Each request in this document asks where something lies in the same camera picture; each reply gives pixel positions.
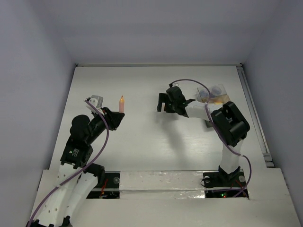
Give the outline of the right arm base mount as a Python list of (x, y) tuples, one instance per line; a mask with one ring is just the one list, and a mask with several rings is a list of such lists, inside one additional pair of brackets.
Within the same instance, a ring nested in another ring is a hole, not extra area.
[(218, 172), (204, 172), (200, 184), (205, 188), (206, 198), (249, 198), (246, 179), (243, 171), (240, 171), (230, 181), (219, 178)]

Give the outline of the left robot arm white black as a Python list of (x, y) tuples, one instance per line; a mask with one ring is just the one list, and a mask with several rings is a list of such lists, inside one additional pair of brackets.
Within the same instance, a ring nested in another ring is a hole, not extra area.
[(103, 166), (93, 164), (91, 144), (103, 132), (114, 131), (125, 114), (107, 107), (100, 113), (75, 116), (55, 181), (55, 188), (42, 200), (28, 221), (29, 227), (71, 227), (83, 202), (94, 187), (105, 181)]

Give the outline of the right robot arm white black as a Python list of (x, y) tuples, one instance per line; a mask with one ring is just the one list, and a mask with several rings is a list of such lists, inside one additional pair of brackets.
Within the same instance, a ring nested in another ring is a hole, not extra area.
[(181, 89), (173, 86), (165, 93), (159, 93), (157, 111), (208, 120), (223, 143), (217, 178), (222, 185), (230, 185), (235, 180), (240, 172), (241, 146), (250, 130), (249, 123), (235, 103), (229, 101), (218, 105), (186, 100)]

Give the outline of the pink highlighter marker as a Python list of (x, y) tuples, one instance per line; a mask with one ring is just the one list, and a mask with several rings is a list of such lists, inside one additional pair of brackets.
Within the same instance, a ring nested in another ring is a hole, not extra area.
[(119, 101), (119, 113), (124, 113), (124, 108), (125, 108), (125, 99), (124, 96), (121, 96), (120, 101)]

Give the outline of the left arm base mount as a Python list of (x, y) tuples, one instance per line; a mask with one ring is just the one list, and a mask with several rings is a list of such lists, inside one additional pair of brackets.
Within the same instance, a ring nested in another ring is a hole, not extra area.
[(120, 172), (105, 172), (103, 182), (98, 183), (88, 194), (87, 199), (119, 199)]

